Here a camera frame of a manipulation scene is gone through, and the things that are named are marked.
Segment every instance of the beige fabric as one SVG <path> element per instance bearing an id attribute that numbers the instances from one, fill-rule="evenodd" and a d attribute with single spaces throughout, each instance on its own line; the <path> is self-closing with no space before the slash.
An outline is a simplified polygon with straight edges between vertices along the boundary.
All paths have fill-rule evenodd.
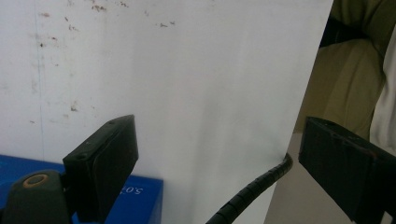
<path id="1" fill-rule="evenodd" d="M 334 0 L 331 17 L 366 33 L 384 58 L 396 22 L 396 0 Z"/>
<path id="2" fill-rule="evenodd" d="M 294 131 L 301 133 L 306 116 L 313 116 L 336 122 L 368 139 L 384 84 L 382 62 L 367 39 L 320 49 Z"/>

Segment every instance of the blue cardboard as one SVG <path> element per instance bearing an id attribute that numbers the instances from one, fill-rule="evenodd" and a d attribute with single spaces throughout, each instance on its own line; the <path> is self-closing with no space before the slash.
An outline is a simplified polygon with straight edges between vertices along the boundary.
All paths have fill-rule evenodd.
<path id="1" fill-rule="evenodd" d="M 34 161 L 0 155 L 0 208 L 7 202 L 7 194 L 13 182 L 39 170 L 64 172 L 58 163 Z M 163 208 L 163 181 L 130 175 L 111 209 L 106 224 L 161 224 Z M 79 223 L 73 216 L 73 223 Z"/>

